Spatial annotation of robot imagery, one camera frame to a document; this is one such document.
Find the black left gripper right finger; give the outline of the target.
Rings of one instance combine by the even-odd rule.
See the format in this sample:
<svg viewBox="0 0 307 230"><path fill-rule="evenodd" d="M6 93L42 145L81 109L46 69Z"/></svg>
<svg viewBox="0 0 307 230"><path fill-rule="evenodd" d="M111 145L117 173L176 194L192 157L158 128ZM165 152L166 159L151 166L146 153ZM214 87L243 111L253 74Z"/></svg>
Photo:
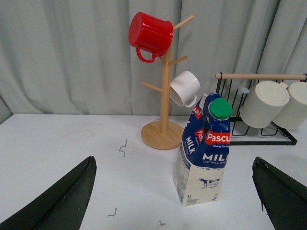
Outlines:
<svg viewBox="0 0 307 230"><path fill-rule="evenodd" d="M276 230L307 228L307 187L261 157L252 164L252 179Z"/></svg>

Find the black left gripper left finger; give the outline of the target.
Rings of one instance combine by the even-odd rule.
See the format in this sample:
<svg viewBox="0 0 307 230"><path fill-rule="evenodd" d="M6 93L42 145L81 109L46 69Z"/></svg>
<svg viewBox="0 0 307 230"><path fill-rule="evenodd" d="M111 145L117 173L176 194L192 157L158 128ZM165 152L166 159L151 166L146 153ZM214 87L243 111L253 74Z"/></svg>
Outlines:
<svg viewBox="0 0 307 230"><path fill-rule="evenodd" d="M2 230L78 230L92 194L96 161L87 157L31 203L0 224Z"/></svg>

